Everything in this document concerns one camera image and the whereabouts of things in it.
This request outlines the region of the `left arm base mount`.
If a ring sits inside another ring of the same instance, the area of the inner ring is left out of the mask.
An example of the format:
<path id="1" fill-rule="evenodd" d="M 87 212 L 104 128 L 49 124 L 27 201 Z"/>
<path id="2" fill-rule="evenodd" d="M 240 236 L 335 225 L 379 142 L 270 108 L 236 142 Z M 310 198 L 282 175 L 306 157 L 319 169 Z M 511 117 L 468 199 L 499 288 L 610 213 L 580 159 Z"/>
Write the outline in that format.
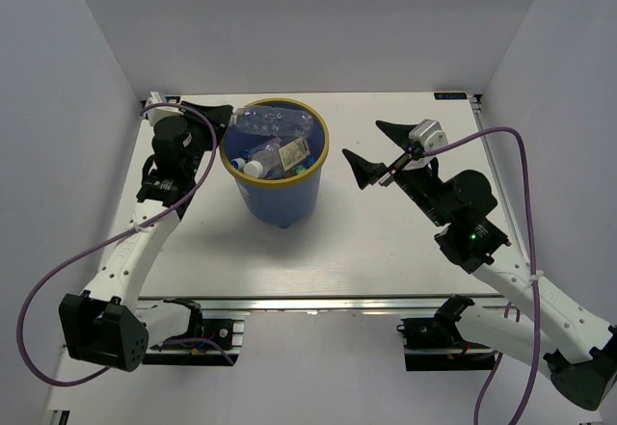
<path id="1" fill-rule="evenodd" d="M 232 366 L 239 357 L 242 316 L 179 298 L 143 302 L 136 316 L 148 330 L 144 365 Z"/>

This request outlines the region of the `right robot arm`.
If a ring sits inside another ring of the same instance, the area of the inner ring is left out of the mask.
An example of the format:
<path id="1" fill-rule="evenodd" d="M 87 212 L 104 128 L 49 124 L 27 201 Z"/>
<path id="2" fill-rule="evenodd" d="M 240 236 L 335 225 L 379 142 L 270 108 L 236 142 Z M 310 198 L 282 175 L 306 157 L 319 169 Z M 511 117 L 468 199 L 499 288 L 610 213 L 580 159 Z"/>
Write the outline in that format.
<path id="1" fill-rule="evenodd" d="M 535 251 L 522 255 L 489 220 L 497 199 L 485 174 L 464 170 L 441 180 L 438 157 L 456 146 L 437 121 L 376 125 L 403 152 L 385 165 L 344 149 L 358 186 L 399 187 L 440 228 L 434 239 L 444 257 L 533 323 L 526 327 L 454 295 L 435 312 L 426 339 L 449 347 L 477 343 L 528 365 L 524 403 L 537 375 L 543 375 L 572 404 L 597 410 L 616 383 L 615 326 L 554 285 L 538 270 Z"/>

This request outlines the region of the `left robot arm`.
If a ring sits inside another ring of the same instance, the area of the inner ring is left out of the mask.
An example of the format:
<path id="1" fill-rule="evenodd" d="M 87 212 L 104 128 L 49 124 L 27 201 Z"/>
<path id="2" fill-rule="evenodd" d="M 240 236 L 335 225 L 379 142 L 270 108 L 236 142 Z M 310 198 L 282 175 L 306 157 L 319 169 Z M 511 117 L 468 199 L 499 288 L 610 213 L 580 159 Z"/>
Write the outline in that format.
<path id="1" fill-rule="evenodd" d="M 147 117 L 153 153 L 142 167 L 126 235 L 82 292 L 65 295 L 59 306 L 72 359 L 131 372 L 151 348 L 192 349 L 208 342 L 198 303 L 170 298 L 140 308 L 138 300 L 163 245 L 204 182 L 203 156 L 216 152 L 232 113 L 228 104 L 180 101 L 164 117 Z"/>

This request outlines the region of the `large clear labelled bottle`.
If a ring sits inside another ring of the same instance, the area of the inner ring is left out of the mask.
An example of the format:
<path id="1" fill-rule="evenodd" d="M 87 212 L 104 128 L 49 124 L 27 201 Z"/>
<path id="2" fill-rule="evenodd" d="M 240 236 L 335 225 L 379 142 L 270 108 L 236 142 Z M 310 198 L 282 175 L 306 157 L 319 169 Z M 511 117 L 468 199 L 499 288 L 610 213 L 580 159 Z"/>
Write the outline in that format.
<path id="1" fill-rule="evenodd" d="M 310 156 L 306 138 L 272 138 L 247 151 L 243 174 L 258 179 L 273 179 L 301 164 Z"/>

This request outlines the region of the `clear bottle white cap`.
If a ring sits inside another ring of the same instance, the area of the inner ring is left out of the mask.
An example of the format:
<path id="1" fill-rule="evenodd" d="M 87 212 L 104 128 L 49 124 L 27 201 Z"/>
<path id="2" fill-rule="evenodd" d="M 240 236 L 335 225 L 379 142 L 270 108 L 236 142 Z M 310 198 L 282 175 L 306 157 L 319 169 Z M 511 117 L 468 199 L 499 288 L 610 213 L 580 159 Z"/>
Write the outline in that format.
<path id="1" fill-rule="evenodd" d="M 255 136 L 307 138 L 313 131 L 314 118 L 305 110 L 250 105 L 232 115 L 230 126 Z"/>

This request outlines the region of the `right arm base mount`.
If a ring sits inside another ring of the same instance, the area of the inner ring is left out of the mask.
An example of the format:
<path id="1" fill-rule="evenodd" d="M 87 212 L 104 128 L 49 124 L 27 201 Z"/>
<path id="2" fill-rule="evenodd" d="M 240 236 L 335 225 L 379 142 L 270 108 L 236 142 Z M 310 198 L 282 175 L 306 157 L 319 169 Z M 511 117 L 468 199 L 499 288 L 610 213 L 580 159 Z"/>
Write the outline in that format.
<path id="1" fill-rule="evenodd" d="M 468 297 L 454 295 L 432 317 L 403 318 L 396 326 L 402 336 L 407 372 L 490 371 L 496 352 L 465 340 L 455 327 L 463 310 L 474 306 Z"/>

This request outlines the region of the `blue label bottle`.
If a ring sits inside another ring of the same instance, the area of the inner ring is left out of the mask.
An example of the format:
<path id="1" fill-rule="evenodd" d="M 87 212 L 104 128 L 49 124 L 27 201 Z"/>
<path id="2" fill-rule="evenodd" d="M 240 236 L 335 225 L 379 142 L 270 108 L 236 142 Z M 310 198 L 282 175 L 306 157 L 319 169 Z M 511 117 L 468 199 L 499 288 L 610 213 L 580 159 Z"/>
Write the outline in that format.
<path id="1" fill-rule="evenodd" d="M 253 151 L 251 149 L 245 149 L 240 155 L 231 159 L 229 162 L 236 170 L 243 172 L 247 163 L 251 161 L 252 153 Z"/>

